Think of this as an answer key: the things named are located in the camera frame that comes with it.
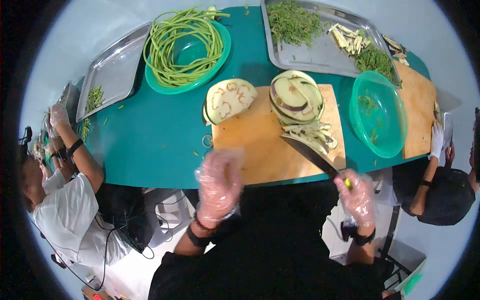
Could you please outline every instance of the knife handle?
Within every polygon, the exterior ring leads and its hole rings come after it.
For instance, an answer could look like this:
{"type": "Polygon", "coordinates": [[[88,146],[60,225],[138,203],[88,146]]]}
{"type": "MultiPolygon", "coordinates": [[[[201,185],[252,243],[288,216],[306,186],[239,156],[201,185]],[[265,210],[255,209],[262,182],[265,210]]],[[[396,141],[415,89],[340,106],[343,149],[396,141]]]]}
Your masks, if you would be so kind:
{"type": "Polygon", "coordinates": [[[351,191],[353,190],[353,184],[352,182],[350,181],[350,179],[348,178],[345,178],[345,180],[343,181],[345,183],[345,185],[348,187],[348,189],[351,191]]]}

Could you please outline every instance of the teal table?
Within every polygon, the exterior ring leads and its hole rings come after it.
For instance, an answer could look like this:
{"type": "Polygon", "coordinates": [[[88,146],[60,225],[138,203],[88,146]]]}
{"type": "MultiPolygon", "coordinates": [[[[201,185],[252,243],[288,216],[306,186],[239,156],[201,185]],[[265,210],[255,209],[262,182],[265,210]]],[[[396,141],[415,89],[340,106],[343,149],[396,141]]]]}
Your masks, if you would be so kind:
{"type": "MultiPolygon", "coordinates": [[[[254,86],[269,85],[279,73],[268,58],[260,7],[224,9],[229,18],[220,22],[229,30],[232,50],[227,62],[210,84],[180,95],[166,96],[152,90],[145,78],[138,93],[112,105],[92,118],[86,145],[97,160],[104,161],[106,181],[120,185],[154,188],[198,188],[194,170],[209,149],[202,138],[211,127],[202,123],[202,104],[208,88],[229,78],[242,78],[254,86]]],[[[423,62],[413,53],[410,67],[429,78],[423,62]]],[[[391,159],[376,156],[354,134],[348,118],[348,103],[354,79],[309,73],[319,84],[331,84],[339,105],[345,141],[347,167],[368,172],[405,160],[402,154],[391,159]]],[[[285,184],[327,179],[325,174],[274,182],[285,184]]]]}

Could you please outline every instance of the metal ring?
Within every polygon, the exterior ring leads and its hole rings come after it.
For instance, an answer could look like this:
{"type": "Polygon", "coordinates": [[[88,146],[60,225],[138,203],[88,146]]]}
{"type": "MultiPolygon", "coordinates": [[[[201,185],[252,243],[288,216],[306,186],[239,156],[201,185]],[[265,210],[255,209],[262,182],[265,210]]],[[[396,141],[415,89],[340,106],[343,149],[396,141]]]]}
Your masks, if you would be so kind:
{"type": "Polygon", "coordinates": [[[202,144],[207,148],[213,147],[213,136],[211,134],[206,134],[202,138],[202,144]]]}

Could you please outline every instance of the wooden cutting board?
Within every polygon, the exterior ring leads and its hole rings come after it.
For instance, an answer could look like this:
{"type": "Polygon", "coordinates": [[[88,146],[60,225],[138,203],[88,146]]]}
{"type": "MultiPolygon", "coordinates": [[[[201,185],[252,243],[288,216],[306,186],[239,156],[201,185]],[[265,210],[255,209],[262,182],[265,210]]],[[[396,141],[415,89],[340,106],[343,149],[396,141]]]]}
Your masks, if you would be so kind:
{"type": "Polygon", "coordinates": [[[398,91],[407,113],[408,131],[403,158],[430,152],[432,125],[435,122],[434,101],[438,102],[435,85],[406,65],[395,60],[402,89],[398,91]]]}
{"type": "MultiPolygon", "coordinates": [[[[333,87],[319,84],[325,109],[320,122],[329,123],[329,131],[338,140],[328,159],[336,169],[346,168],[340,115],[333,87]]],[[[257,184],[322,174],[323,171],[285,143],[276,114],[270,107],[269,87],[257,87],[258,96],[250,109],[217,126],[212,125],[214,149],[244,149],[243,183],[257,184]]]]}

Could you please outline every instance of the plastic bowl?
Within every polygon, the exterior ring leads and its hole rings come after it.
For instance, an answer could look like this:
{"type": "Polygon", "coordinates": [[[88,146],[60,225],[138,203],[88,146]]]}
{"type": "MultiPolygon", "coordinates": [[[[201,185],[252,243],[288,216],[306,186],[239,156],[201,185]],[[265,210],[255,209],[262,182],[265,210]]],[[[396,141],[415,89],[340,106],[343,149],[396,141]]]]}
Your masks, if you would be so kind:
{"type": "MultiPolygon", "coordinates": [[[[155,75],[153,74],[152,68],[146,65],[145,78],[147,79],[148,85],[154,91],[160,94],[165,94],[165,95],[174,95],[174,94],[184,93],[184,92],[193,90],[194,88],[198,88],[204,85],[205,83],[209,82],[210,79],[212,79],[212,77],[215,76],[218,70],[220,70],[220,68],[227,60],[227,57],[230,53],[232,40],[230,38],[230,33],[228,33],[228,30],[222,24],[218,22],[213,22],[213,21],[210,21],[210,22],[212,23],[213,27],[215,27],[218,30],[218,33],[220,34],[220,38],[222,39],[222,42],[223,42],[222,56],[220,56],[216,64],[199,79],[195,80],[192,83],[189,83],[183,86],[178,86],[178,87],[163,87],[159,85],[155,75]]],[[[207,52],[205,49],[205,44],[201,40],[194,37],[193,35],[180,37],[179,39],[176,40],[175,46],[173,48],[174,62],[178,65],[188,65],[195,59],[206,57],[206,53],[207,52]]]]}
{"type": "Polygon", "coordinates": [[[395,87],[383,75],[366,71],[355,79],[348,113],[353,131],[375,154],[392,158],[402,150],[407,138],[407,114],[395,87]],[[359,102],[359,97],[366,96],[377,108],[368,110],[359,102]],[[375,143],[371,136],[378,136],[375,143]]]}

